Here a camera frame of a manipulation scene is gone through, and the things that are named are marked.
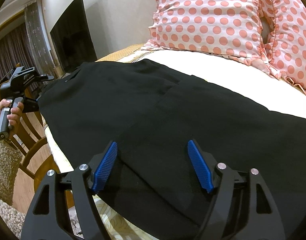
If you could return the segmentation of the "person's left hand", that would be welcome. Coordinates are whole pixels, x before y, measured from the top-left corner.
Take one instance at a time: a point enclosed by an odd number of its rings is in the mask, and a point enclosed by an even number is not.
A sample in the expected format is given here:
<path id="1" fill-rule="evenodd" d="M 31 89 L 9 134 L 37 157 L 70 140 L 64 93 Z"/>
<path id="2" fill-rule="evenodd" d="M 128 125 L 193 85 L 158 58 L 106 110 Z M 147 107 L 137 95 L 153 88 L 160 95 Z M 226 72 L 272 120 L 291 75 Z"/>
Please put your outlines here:
<path id="1" fill-rule="evenodd" d="M 2 99 L 0 101 L 0 114 L 2 112 L 2 109 L 4 107 L 9 107 L 11 105 L 10 100 L 7 99 Z M 20 118 L 22 116 L 23 113 L 23 109 L 24 109 L 24 105 L 22 102 L 18 103 L 17 107 L 13 107 L 10 109 L 10 114 L 7 115 L 7 119 L 9 121 L 9 125 L 11 125 L 13 127 L 13 129 L 11 129 L 12 132 L 17 133 L 19 124 L 20 124 Z"/>

